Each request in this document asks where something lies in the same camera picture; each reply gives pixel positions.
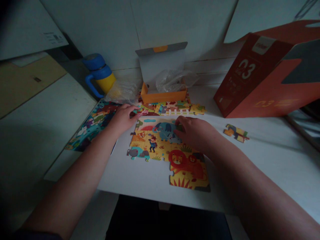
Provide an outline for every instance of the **floor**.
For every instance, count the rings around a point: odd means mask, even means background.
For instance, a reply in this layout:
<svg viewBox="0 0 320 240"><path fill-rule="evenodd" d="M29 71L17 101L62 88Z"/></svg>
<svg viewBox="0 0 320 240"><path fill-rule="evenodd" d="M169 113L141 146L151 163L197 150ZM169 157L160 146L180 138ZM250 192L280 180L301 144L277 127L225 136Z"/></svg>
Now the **floor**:
<svg viewBox="0 0 320 240"><path fill-rule="evenodd" d="M74 230L71 240L104 240L118 197L119 195L115 193L96 191ZM169 205L160 203L159 207L165 210ZM249 239L237 216L226 215L226 219L233 240Z"/></svg>
<svg viewBox="0 0 320 240"><path fill-rule="evenodd" d="M74 230L71 240L105 239L118 197L119 195L115 193L96 191Z"/></svg>

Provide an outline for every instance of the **person's left hand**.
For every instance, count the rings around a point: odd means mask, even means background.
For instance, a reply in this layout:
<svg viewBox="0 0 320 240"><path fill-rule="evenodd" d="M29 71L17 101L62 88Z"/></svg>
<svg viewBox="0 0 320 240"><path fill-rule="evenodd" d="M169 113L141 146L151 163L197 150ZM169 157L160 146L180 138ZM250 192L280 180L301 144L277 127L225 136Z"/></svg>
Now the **person's left hand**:
<svg viewBox="0 0 320 240"><path fill-rule="evenodd" d="M117 137L120 137L122 133L127 131L132 127L133 124L137 123L141 113L136 114L133 118L130 119L130 113L133 110L139 110L139 107L131 106L129 104L123 104L120 106L116 114L111 119L110 123L106 127L112 131L112 133L116 134Z"/></svg>

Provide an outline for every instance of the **forearm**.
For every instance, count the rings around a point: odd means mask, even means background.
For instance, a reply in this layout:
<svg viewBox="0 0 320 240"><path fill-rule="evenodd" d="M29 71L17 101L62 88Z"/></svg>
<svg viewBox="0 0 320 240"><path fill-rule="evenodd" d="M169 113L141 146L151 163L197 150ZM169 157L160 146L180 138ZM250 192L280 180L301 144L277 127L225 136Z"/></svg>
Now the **forearm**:
<svg viewBox="0 0 320 240"><path fill-rule="evenodd" d="M23 225L69 239L90 202L118 136L106 128L59 179Z"/></svg>
<svg viewBox="0 0 320 240"><path fill-rule="evenodd" d="M319 239L319 225L224 137L212 143L214 162L252 239Z"/></svg>

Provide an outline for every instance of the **red lion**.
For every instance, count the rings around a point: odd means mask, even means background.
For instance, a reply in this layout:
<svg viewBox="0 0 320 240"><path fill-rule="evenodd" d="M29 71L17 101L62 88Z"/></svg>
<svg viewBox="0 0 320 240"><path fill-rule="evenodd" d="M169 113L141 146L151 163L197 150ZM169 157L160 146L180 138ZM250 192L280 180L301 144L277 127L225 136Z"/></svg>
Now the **red lion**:
<svg viewBox="0 0 320 240"><path fill-rule="evenodd" d="M182 151L172 150L169 153L169 161L171 162L173 171L176 170L174 172L175 174L180 171L190 172L193 177L192 182L195 182L197 179L204 180L204 177L206 177L203 172L202 165L196 161L196 157L194 155L190 155L188 161L186 155Z"/></svg>

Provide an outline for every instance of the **leopard illustration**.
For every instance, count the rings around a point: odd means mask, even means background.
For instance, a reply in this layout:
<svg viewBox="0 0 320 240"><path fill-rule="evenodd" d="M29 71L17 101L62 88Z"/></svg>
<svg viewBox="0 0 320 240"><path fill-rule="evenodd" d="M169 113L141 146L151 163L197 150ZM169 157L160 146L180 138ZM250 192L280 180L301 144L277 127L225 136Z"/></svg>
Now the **leopard illustration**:
<svg viewBox="0 0 320 240"><path fill-rule="evenodd" d="M139 133L132 136L132 142L144 142L144 137L146 136L145 132Z"/></svg>

